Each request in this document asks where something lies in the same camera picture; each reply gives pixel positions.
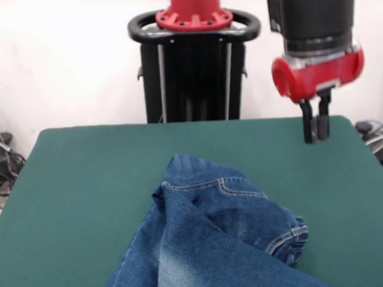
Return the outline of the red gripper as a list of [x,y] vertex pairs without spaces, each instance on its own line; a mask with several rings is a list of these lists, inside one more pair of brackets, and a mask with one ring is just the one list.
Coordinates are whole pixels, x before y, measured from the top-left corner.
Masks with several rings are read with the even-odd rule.
[[296,58],[284,55],[275,59],[272,79],[279,94],[302,110],[303,135],[307,144],[316,142],[312,106],[308,100],[318,94],[319,113],[316,119],[318,139],[330,135],[330,90],[355,81],[364,68],[362,46],[354,40],[346,50],[324,56]]

